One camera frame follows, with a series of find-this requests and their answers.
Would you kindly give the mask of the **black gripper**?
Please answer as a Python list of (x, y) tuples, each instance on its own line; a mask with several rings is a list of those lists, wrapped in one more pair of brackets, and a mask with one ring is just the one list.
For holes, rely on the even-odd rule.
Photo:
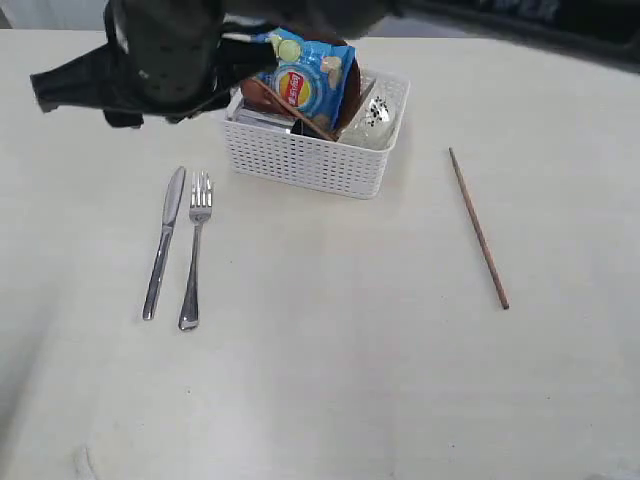
[(31, 75), (42, 112), (96, 109), (113, 128), (139, 128), (147, 116), (171, 124), (226, 108), (243, 80), (276, 68), (273, 48), (234, 39), (270, 25), (225, 19), (219, 1), (110, 1), (106, 44)]

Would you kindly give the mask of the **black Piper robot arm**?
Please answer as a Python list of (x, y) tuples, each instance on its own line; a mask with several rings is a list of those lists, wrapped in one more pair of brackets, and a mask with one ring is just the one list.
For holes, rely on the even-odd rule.
[(96, 109), (115, 128), (148, 116), (177, 123), (226, 107), (234, 86), (274, 65), (249, 34), (283, 27), (357, 39), (392, 16), (639, 68), (635, 1), (111, 1), (104, 45), (30, 81), (43, 112)]

